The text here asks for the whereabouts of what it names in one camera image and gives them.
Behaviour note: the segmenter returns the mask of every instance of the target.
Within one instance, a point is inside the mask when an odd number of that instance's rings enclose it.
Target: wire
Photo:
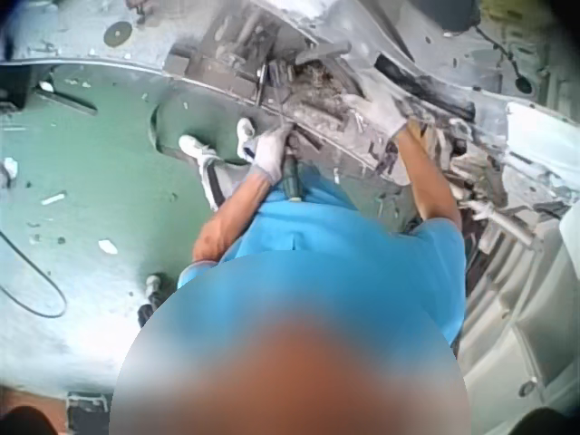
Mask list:
[[[481,35],[481,37],[483,39],[485,39],[486,41],[488,41],[489,43],[493,44],[494,49],[499,49],[509,60],[509,62],[511,63],[511,65],[514,67],[514,72],[516,73],[517,77],[522,77],[522,74],[520,74],[519,72],[519,68],[517,67],[517,63],[514,60],[514,54],[512,52],[509,52],[508,50],[506,50],[504,48],[504,46],[501,43],[497,43],[496,41],[494,41],[493,39],[491,39],[483,30],[481,30],[481,28],[476,25],[475,26],[475,31]]]
[[[0,291],[2,291],[2,293],[4,293],[6,296],[8,296],[8,298],[12,302],[14,302],[18,306],[20,306],[21,308],[26,310],[28,313],[37,315],[39,317],[43,317],[44,319],[58,319],[59,317],[63,317],[64,314],[66,313],[66,310],[68,309],[68,302],[66,300],[66,296],[64,295],[63,291],[50,278],[50,276],[48,276],[45,272],[43,272],[40,268],[38,268],[38,266],[35,263],[33,263],[32,260],[24,254],[24,252],[22,252],[20,249],[18,249],[18,247],[14,243],[12,243],[12,241],[2,231],[0,231],[0,237],[6,242],[6,244],[8,246],[10,246],[15,251],[15,253],[19,257],[21,257],[24,260],[24,262],[27,265],[29,265],[38,275],[40,275],[44,279],[44,281],[46,281],[54,289],[54,291],[61,297],[61,299],[63,300],[63,309],[60,311],[60,313],[57,313],[57,314],[41,313],[39,311],[34,310],[30,306],[20,302],[10,292],[8,292],[8,290],[6,290],[2,285],[0,285]]]

